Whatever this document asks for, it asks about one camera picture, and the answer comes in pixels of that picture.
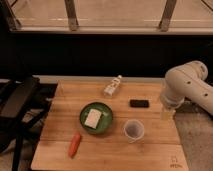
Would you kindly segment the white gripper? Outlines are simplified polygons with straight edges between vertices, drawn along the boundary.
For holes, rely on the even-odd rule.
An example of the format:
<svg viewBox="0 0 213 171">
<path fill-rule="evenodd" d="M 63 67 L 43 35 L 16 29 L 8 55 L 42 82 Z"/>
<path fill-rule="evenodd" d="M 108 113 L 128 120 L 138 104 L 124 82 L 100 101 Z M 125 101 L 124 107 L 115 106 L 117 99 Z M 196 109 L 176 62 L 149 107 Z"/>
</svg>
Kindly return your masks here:
<svg viewBox="0 0 213 171">
<path fill-rule="evenodd" d="M 169 119 L 173 119 L 177 108 L 184 102 L 184 97 L 170 89 L 163 89 L 160 93 L 160 101 L 164 107 L 161 110 L 161 119 L 167 120 L 167 109 Z"/>
</svg>

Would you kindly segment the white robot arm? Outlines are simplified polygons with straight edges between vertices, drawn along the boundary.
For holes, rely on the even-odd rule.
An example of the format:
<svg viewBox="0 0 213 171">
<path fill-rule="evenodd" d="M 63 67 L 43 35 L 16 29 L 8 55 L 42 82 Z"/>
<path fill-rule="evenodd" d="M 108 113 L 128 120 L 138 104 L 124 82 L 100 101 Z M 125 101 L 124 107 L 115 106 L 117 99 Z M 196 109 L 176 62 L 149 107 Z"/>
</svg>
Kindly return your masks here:
<svg viewBox="0 0 213 171">
<path fill-rule="evenodd" d="M 160 93 L 164 108 L 177 109 L 188 98 L 213 118 L 213 86 L 205 82 L 207 76 L 208 69 L 201 61 L 191 61 L 169 69 Z"/>
</svg>

